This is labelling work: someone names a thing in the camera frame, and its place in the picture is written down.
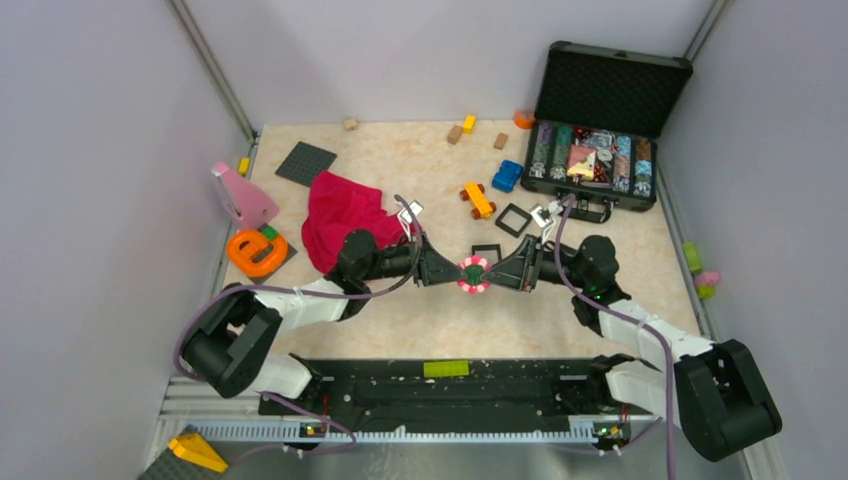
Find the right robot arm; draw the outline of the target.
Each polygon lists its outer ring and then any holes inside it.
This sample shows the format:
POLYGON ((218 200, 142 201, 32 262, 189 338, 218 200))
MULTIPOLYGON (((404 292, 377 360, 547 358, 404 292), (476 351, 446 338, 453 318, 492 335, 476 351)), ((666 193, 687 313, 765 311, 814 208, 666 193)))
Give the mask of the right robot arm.
POLYGON ((493 285, 529 291, 537 281, 564 285, 581 325, 636 353, 588 382, 594 409, 612 412, 627 403, 659 413, 713 462, 782 431, 782 416, 748 347, 688 333, 642 307, 616 281, 619 264, 609 238, 591 235, 569 249, 529 236, 521 250, 493 265, 477 256, 470 261, 468 291, 493 285))

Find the magenta garment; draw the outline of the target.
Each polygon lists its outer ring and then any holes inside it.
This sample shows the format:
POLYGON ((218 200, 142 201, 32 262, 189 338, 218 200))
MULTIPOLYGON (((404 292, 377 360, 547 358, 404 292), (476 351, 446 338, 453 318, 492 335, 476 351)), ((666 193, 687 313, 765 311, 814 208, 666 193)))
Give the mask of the magenta garment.
POLYGON ((310 187, 308 215, 301 238, 313 266, 321 273, 337 264, 346 236, 366 230, 380 249, 405 236, 396 216, 383 208, 383 191, 361 185, 329 171, 317 175, 310 187))

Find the pink flower brooch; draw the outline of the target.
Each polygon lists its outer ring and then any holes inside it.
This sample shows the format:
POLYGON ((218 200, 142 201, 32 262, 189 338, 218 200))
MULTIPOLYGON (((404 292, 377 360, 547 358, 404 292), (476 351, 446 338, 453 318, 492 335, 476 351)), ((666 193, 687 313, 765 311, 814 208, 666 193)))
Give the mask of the pink flower brooch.
POLYGON ((472 255, 466 257, 458 264, 462 277, 457 281, 457 285, 468 294, 478 294, 486 291, 490 283, 483 279, 483 275, 489 271, 489 262, 479 256, 472 255))

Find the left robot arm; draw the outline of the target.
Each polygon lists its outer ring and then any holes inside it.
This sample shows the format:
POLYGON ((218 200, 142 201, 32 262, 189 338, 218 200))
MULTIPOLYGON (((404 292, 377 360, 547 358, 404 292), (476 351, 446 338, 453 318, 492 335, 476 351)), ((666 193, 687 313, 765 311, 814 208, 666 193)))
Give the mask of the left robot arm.
POLYGON ((350 232, 336 266, 301 287, 233 284, 190 320, 173 359, 182 374, 211 386, 221 397, 270 390, 297 413, 319 404, 320 386, 307 366, 271 347, 287 331, 348 320, 372 299, 409 281, 435 286, 467 281, 465 268, 439 254, 427 235, 379 249, 366 230, 350 232))

